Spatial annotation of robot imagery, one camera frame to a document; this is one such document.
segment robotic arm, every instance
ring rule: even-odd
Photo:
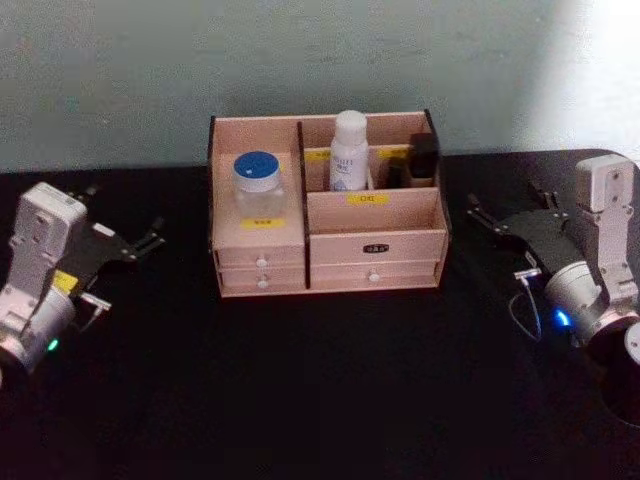
[[[152,228],[129,245],[113,230],[89,222],[81,198],[46,183],[20,198],[9,242],[13,260],[0,291],[0,387],[33,372],[76,317],[78,302],[94,308],[83,328],[111,308],[87,291],[104,264],[136,262],[164,243]]]
[[[565,235],[569,216],[555,194],[541,194],[547,208],[501,222],[475,199],[468,211],[499,244],[527,256],[534,269],[518,272],[516,278],[542,279],[546,297],[571,319],[577,345],[608,368],[605,402],[635,424],[640,424],[640,315],[627,244],[638,169],[637,162],[615,154],[578,163],[576,201],[587,224],[582,252]]]

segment white knob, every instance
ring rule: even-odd
[[[266,275],[262,275],[260,280],[258,280],[258,288],[265,289],[269,286],[269,280],[267,280]]]

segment wooden desk organizer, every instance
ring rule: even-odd
[[[439,188],[382,189],[391,157],[414,133],[436,135],[428,112],[367,115],[369,186],[331,192],[335,116],[212,118],[211,249],[223,297],[437,287],[449,244]],[[263,150],[280,163],[281,218],[243,219],[233,163]]]

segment black table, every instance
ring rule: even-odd
[[[0,477],[640,474],[640,431],[602,405],[548,312],[539,344],[517,330],[506,302],[524,264],[465,219],[469,191],[498,216],[529,206],[530,176],[571,203],[573,166],[593,154],[447,158],[454,241],[439,291],[225,301],[205,168],[0,176],[0,245],[40,180],[98,183],[94,220],[133,240],[162,214],[168,240],[136,272],[102,275],[110,314],[1,397]]]

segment yellow sticker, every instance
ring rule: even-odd
[[[69,295],[73,287],[78,283],[78,279],[73,275],[63,272],[62,270],[56,270],[53,274],[53,286],[63,293]]]
[[[326,162],[331,158],[331,150],[313,150],[304,152],[305,162]]]
[[[388,193],[350,193],[347,195],[349,205],[386,205],[389,203]]]
[[[409,156],[409,146],[406,147],[388,147],[378,150],[378,158],[388,160],[392,157],[407,158]]]
[[[242,220],[242,228],[248,230],[258,228],[282,228],[285,225],[284,218],[245,218]]]

